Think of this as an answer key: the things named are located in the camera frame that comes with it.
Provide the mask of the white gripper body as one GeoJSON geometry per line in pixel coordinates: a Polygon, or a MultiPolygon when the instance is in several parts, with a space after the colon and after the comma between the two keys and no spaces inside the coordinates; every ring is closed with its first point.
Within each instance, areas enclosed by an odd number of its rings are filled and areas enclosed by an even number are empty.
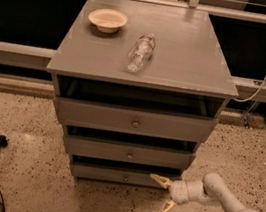
{"type": "Polygon", "coordinates": [[[186,204],[189,202],[187,183],[184,180],[175,180],[169,187],[169,194],[176,204],[186,204]]]}

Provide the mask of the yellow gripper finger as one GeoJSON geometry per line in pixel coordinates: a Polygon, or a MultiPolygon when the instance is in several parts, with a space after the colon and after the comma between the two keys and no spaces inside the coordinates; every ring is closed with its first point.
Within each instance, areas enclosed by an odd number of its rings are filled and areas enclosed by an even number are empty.
{"type": "Polygon", "coordinates": [[[155,173],[151,174],[150,177],[165,189],[168,189],[172,185],[172,181],[167,177],[156,175],[155,173]]]}
{"type": "Polygon", "coordinates": [[[163,207],[160,209],[159,212],[168,212],[168,211],[170,211],[175,205],[176,205],[176,203],[175,203],[174,201],[167,200],[167,201],[164,202],[163,207]]]}

